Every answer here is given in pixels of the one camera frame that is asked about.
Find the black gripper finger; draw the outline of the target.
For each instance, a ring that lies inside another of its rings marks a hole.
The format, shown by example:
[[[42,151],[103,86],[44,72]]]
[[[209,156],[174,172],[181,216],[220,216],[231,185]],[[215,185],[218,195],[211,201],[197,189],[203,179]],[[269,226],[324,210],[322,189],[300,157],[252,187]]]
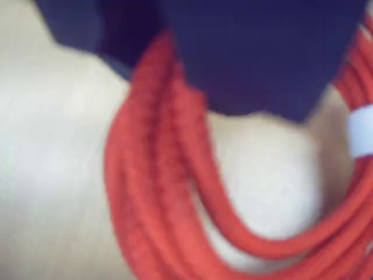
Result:
[[[162,2],[154,0],[37,0],[54,40],[93,54],[123,79],[164,27]]]
[[[304,121],[337,74],[366,1],[164,1],[186,80],[228,115]]]

